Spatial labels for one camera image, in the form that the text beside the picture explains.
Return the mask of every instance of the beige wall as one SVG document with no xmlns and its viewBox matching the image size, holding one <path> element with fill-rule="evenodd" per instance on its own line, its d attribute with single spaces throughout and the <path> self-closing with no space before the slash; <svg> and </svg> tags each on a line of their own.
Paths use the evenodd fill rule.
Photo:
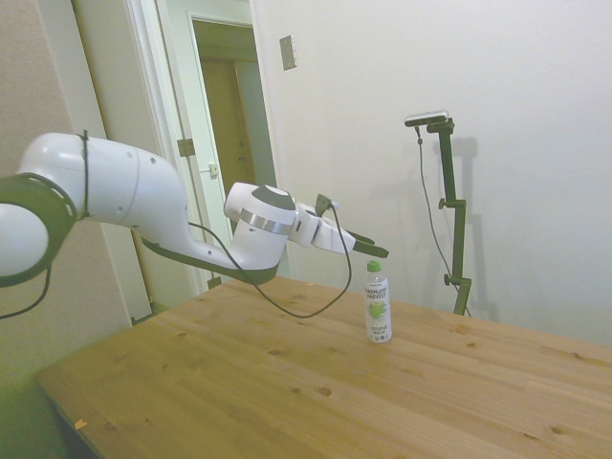
<svg viewBox="0 0 612 459">
<path fill-rule="evenodd" d="M 74 132 L 34 0 L 0 1 L 0 176 L 45 132 Z M 39 295 L 42 279 L 0 290 L 0 314 Z M 55 418 L 33 375 L 89 343 L 129 327 L 99 224 L 80 223 L 54 262 L 47 298 L 0 321 L 0 451 L 63 457 Z"/>
</svg>

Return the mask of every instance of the green bottle cap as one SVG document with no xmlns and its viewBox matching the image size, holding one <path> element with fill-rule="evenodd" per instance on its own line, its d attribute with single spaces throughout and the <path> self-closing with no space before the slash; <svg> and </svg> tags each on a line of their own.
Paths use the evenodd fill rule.
<svg viewBox="0 0 612 459">
<path fill-rule="evenodd" d="M 372 260 L 367 262 L 367 270 L 369 273 L 376 273 L 381 270 L 381 262 Z"/>
</svg>

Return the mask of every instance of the white wall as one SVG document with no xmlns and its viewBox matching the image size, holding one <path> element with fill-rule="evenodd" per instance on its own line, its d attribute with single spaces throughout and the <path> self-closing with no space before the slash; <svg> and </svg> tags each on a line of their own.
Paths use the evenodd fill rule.
<svg viewBox="0 0 612 459">
<path fill-rule="evenodd" d="M 452 310 L 429 233 L 409 114 L 446 108 L 469 201 L 475 316 L 612 344 L 612 4 L 258 0 L 251 6 L 279 186 L 342 203 L 390 250 L 395 299 Z M 283 72 L 278 39 L 295 36 Z M 426 134 L 434 222 L 437 139 Z M 367 257 L 353 256 L 357 278 Z M 298 276 L 341 286 L 341 256 L 296 251 Z M 359 286 L 353 282 L 353 289 Z"/>
</svg>

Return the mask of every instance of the tabletop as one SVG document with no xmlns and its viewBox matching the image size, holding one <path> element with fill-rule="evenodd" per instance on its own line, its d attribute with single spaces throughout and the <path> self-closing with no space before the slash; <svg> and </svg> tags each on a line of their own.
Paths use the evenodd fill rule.
<svg viewBox="0 0 612 459">
<path fill-rule="evenodd" d="M 338 290 L 262 286 L 299 313 Z M 46 369 L 108 458 L 612 458 L 612 348 L 360 295 L 290 317 L 231 281 Z"/>
</svg>

